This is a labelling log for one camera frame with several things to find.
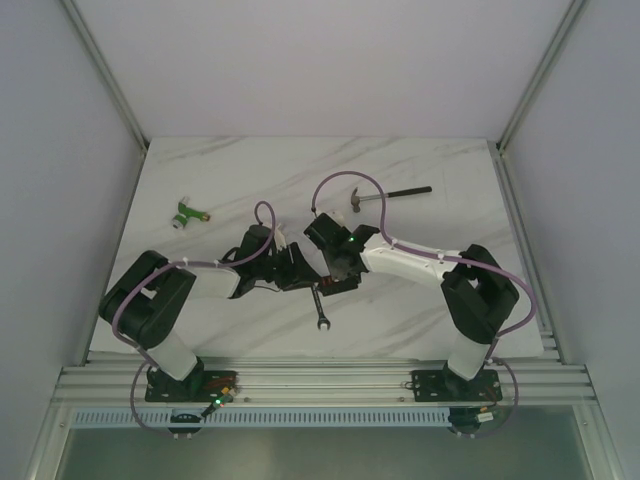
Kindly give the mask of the black fuse box base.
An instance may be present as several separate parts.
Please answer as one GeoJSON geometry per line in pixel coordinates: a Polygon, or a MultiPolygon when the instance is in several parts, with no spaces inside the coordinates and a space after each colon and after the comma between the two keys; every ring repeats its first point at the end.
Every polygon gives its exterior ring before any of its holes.
{"type": "Polygon", "coordinates": [[[356,290],[361,283],[361,276],[351,276],[344,280],[336,280],[331,276],[324,276],[318,283],[318,291],[324,296],[332,296],[356,290]]]}

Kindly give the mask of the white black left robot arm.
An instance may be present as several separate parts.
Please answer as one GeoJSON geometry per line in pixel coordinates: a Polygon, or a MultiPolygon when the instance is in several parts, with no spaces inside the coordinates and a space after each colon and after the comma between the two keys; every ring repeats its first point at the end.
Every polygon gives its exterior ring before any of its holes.
{"type": "Polygon", "coordinates": [[[252,225],[239,246],[211,264],[171,263],[160,253],[147,250],[102,299],[99,316],[111,325],[118,339],[169,376],[168,389],[174,396],[182,402],[195,401],[203,393],[205,379],[196,371],[199,358],[182,342],[174,325],[198,279],[196,269],[209,275],[200,279],[221,299],[238,299],[258,282],[292,291],[320,281],[298,244],[280,244],[277,234],[264,225],[252,225]]]}

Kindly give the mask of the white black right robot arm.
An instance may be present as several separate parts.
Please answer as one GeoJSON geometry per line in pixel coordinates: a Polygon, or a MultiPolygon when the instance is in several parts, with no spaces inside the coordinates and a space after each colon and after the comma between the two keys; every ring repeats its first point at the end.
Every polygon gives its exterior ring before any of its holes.
{"type": "Polygon", "coordinates": [[[328,214],[317,216],[304,235],[322,253],[335,283],[359,282],[364,273],[388,274],[441,290],[457,329],[442,369],[444,390],[464,399],[478,387],[478,375],[499,330],[519,301],[513,282],[482,246],[471,245],[447,262],[445,252],[402,246],[373,226],[349,231],[328,214]]]}

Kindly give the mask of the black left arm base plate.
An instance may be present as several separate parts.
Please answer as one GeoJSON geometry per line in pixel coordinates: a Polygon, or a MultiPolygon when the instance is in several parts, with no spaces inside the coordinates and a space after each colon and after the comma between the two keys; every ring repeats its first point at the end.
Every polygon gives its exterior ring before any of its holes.
{"type": "Polygon", "coordinates": [[[178,381],[160,370],[149,370],[144,399],[149,403],[205,403],[215,401],[223,390],[236,385],[234,371],[203,370],[178,381]]]}

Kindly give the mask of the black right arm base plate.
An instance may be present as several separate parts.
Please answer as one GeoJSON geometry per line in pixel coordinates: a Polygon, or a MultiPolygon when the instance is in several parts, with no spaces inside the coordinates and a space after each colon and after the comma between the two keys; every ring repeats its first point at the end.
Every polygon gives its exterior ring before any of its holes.
{"type": "Polygon", "coordinates": [[[447,367],[414,370],[410,390],[416,402],[423,403],[497,403],[503,399],[495,370],[481,370],[473,379],[464,380],[447,367]]]}

